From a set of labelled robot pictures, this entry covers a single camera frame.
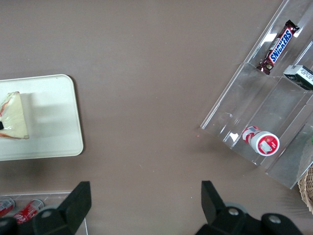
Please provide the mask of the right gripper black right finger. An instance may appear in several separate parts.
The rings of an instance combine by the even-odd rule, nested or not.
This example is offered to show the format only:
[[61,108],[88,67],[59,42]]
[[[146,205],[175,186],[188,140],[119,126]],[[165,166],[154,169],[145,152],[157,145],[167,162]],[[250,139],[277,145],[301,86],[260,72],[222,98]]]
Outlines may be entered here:
[[198,235],[301,235],[286,216],[265,213],[255,219],[236,206],[227,206],[211,181],[201,182],[201,206],[207,223]]

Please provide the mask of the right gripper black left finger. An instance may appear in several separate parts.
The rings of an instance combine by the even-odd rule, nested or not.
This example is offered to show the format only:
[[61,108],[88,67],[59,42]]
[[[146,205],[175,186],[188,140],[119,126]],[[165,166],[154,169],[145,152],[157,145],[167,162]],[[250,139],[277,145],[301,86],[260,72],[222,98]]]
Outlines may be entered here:
[[13,216],[0,218],[2,235],[74,235],[91,208],[89,181],[80,182],[57,206],[30,201]]

